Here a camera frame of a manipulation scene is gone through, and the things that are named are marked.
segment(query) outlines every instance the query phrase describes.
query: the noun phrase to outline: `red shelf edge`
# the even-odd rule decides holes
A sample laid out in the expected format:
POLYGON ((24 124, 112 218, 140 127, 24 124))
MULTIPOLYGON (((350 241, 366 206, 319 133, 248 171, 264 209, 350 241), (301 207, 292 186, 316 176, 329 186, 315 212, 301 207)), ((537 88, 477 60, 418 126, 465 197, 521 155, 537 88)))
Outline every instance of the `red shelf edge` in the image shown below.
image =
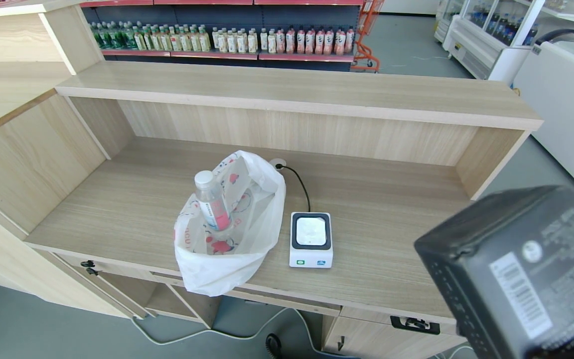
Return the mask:
POLYGON ((155 5, 253 5, 253 0, 153 0, 155 5))
POLYGON ((354 5, 361 6, 362 0, 254 0, 256 5, 354 5))
POLYGON ((303 54, 268 54, 262 52, 258 55, 259 60, 276 61, 317 61, 330 63, 351 63, 353 55, 303 55, 303 54))
POLYGON ((171 57, 200 57, 203 59, 234 59, 258 60, 258 54, 230 54, 229 52, 175 52, 169 53, 171 57))
POLYGON ((114 49, 102 49, 101 53, 108 56, 159 56, 159 57, 169 57, 168 51, 139 51, 139 50, 114 50, 114 49))

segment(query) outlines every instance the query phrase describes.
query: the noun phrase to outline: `grey floor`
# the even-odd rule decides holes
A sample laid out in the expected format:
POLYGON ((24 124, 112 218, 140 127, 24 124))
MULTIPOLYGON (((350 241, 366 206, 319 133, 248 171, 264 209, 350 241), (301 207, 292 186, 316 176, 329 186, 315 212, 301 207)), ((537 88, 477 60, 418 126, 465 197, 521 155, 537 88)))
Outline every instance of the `grey floor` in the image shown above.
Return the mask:
MULTIPOLYGON (((445 58, 446 52, 433 40, 433 22, 434 19, 428 17, 380 16, 366 41, 382 61, 380 72, 470 78, 455 60, 445 58)), ((574 186, 559 164, 530 138, 487 192, 539 184, 574 186)), ((249 336, 278 310, 226 298, 215 327, 238 336, 249 336)), ((308 314, 307 320, 314 329, 314 340, 319 343, 321 316, 308 314)), ((201 329, 196 323, 163 316, 147 318, 143 326, 159 340, 201 329)), ((128 320, 50 304, 0 287, 0 359, 266 359, 264 338, 269 332, 280 336, 287 358, 317 358, 309 348, 303 323, 293 312, 282 314, 253 341, 204 334, 170 346, 155 346, 128 320)), ((443 359, 448 359, 450 353, 445 352, 443 359)), ((470 350, 460 350, 453 359, 474 357, 470 350)))

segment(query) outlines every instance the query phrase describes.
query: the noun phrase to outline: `black cable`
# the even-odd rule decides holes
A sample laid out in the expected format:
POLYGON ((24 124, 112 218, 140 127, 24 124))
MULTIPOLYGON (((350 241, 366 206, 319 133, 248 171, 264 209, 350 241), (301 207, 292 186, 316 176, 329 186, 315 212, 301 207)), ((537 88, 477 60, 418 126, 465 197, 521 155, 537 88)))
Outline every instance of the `black cable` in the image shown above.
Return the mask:
POLYGON ((281 164, 276 164, 277 170, 280 170, 281 168, 286 168, 287 170, 290 170, 291 172, 294 173, 294 175, 296 175, 296 177, 298 177, 298 181, 300 181, 300 184, 302 185, 302 190, 305 191, 305 197, 307 197, 307 212, 311 212, 311 202, 309 202, 309 193, 307 193, 307 189, 305 188, 305 184, 302 182, 302 179, 300 179, 300 176, 298 175, 296 170, 294 170, 293 168, 287 167, 287 166, 283 166, 281 164))

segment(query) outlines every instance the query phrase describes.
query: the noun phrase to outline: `checkout counter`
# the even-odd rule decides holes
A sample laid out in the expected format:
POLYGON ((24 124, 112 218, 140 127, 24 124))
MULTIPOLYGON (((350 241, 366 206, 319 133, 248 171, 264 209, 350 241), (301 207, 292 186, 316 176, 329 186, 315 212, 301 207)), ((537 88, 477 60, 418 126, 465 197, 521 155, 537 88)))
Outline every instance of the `checkout counter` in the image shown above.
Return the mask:
POLYGON ((194 174, 242 149, 301 174, 312 210, 333 216, 334 264, 287 264, 289 214, 305 198, 286 177, 278 244, 228 296, 323 314, 321 347, 333 353, 424 359, 465 340, 413 241, 479 198, 540 127, 513 91, 468 79, 106 62, 73 2, 8 6, 0 31, 18 38, 0 34, 0 284, 211 327, 221 298, 185 290, 173 224, 194 174), (406 318, 409 330, 392 327, 406 318))

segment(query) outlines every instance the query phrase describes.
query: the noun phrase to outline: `white wall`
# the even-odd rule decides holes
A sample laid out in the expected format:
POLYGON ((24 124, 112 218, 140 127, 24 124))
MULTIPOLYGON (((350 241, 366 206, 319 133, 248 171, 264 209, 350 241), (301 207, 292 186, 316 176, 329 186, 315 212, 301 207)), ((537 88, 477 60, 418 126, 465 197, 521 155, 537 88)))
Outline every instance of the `white wall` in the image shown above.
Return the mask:
POLYGON ((439 0, 385 0, 380 12, 435 14, 439 0))

